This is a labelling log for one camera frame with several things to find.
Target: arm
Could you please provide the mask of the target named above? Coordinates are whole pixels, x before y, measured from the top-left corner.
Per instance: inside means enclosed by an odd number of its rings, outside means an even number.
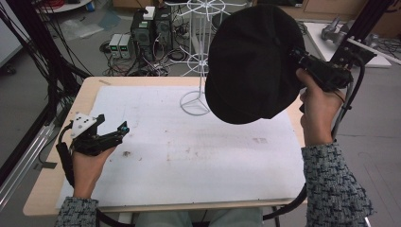
[[[331,136],[331,123],[343,94],[324,93],[305,70],[298,70],[297,77],[307,88],[301,95],[305,104],[301,124],[306,145],[302,154],[307,226],[365,226],[364,218],[374,212],[372,203]]]
[[[92,200],[91,196],[104,163],[114,150],[107,149],[97,156],[73,153],[74,195],[65,199],[56,226],[96,226],[98,201]]]

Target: table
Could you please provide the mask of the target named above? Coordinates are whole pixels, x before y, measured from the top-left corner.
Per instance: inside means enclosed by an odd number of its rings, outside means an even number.
[[[77,111],[88,114],[96,100],[97,91],[102,86],[197,86],[199,78],[88,78],[82,84],[76,101],[74,102],[66,118],[64,127],[69,120],[75,116]],[[288,107],[288,115],[299,144],[304,145],[302,128],[299,124],[301,113],[298,108],[301,105],[297,99]],[[64,136],[64,141],[69,144],[68,136]],[[55,204],[59,198],[61,186],[64,181],[64,173],[61,168],[60,158],[53,147],[47,162],[59,163],[55,169],[43,169],[32,192],[26,201],[24,213],[27,216],[46,216],[57,215],[58,209]],[[217,202],[217,203],[195,203],[195,204],[173,204],[173,205],[152,205],[152,206],[130,206],[130,207],[107,207],[102,208],[104,212],[141,212],[152,210],[180,210],[180,209],[210,209],[210,208],[232,208],[232,207],[251,207],[251,206],[269,206],[289,203],[291,200],[260,200],[260,201],[240,201],[240,202]]]

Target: white board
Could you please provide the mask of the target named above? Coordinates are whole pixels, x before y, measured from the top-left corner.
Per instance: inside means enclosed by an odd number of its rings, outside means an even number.
[[[321,38],[322,29],[324,29],[328,24],[320,24],[320,23],[305,23],[307,27],[308,36],[312,39],[315,47],[318,49],[319,54],[324,61],[330,61],[333,57],[334,53],[337,50],[337,46],[332,41],[324,41]],[[376,56],[372,58],[367,64],[366,67],[372,68],[390,68],[392,66],[389,61],[381,56]]]
[[[109,157],[94,199],[100,206],[187,204],[295,198],[304,185],[300,145],[287,112],[231,125],[194,116],[180,98],[197,87],[105,86],[92,116],[99,134],[124,121],[131,129]],[[72,187],[67,181],[57,207]]]

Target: pants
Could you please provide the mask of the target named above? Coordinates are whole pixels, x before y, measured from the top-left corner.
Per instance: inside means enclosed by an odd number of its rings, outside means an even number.
[[[260,227],[262,216],[261,208],[219,210],[209,227]],[[148,212],[139,215],[136,227],[192,227],[192,221],[186,211]]]

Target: person's left hand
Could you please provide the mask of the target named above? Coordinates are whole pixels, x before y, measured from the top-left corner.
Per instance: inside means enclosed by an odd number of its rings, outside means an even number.
[[[73,153],[74,195],[73,197],[90,199],[109,155],[115,150],[109,148],[97,156]]]

